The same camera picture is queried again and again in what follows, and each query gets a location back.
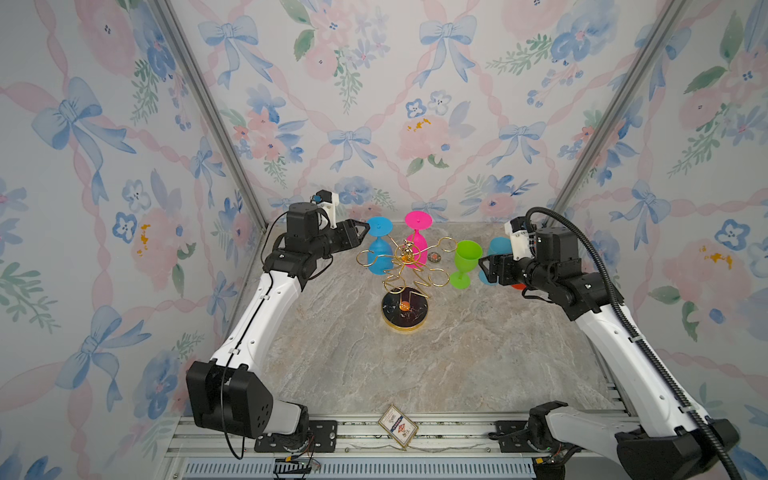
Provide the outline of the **green wine glass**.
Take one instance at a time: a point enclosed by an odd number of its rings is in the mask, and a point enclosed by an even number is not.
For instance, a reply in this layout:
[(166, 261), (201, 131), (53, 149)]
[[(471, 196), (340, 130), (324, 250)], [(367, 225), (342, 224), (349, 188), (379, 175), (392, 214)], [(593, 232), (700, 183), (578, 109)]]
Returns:
[(456, 270), (449, 277), (450, 284), (458, 290), (467, 289), (471, 283), (469, 273), (477, 267), (482, 256), (483, 249), (477, 242), (459, 241), (454, 251)]

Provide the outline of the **light blue wine glass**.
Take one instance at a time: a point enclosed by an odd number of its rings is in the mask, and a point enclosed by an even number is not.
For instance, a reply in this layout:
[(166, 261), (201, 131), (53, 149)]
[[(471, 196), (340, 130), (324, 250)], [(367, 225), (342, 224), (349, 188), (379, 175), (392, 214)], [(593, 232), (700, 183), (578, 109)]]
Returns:
[[(489, 248), (487, 250), (488, 255), (504, 255), (512, 253), (511, 241), (508, 237), (496, 237), (490, 241)], [(486, 285), (491, 285), (487, 276), (483, 270), (479, 272), (479, 279)]]

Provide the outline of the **cyan wine glass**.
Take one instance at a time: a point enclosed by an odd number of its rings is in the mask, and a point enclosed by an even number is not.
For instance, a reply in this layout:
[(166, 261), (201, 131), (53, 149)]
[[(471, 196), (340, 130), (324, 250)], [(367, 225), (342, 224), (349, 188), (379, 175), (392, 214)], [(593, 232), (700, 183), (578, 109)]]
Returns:
[(385, 275), (387, 270), (393, 268), (393, 250), (389, 241), (393, 224), (388, 218), (381, 216), (372, 217), (368, 223), (369, 233), (374, 240), (369, 247), (366, 265), (371, 273)]

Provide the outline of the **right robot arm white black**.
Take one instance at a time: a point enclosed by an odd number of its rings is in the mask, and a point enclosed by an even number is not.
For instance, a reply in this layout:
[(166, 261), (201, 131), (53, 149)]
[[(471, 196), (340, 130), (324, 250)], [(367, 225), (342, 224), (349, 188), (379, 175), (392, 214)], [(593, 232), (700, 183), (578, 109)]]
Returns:
[(730, 457), (736, 427), (692, 400), (640, 333), (606, 269), (586, 273), (579, 238), (567, 228), (535, 229), (521, 218), (505, 226), (512, 251), (489, 255), (479, 266), (503, 286), (542, 292), (587, 336), (623, 388), (636, 418), (588, 414), (563, 401), (529, 411), (522, 433), (496, 435), (501, 445), (526, 442), (560, 467), (588, 450), (619, 464), (632, 479), (690, 479), (721, 464), (740, 474)]

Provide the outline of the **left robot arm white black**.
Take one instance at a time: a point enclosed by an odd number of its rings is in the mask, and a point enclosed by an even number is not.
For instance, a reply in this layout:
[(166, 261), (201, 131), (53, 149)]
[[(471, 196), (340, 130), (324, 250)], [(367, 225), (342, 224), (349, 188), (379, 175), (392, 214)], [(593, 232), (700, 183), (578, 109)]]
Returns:
[(337, 220), (338, 203), (337, 194), (320, 190), (285, 212), (287, 230), (263, 260), (245, 313), (211, 359), (194, 362), (186, 373), (196, 426), (243, 439), (264, 437), (290, 452), (310, 447), (307, 407), (278, 400), (260, 375), (291, 305), (322, 274), (319, 262), (359, 247), (370, 229), (362, 221)]

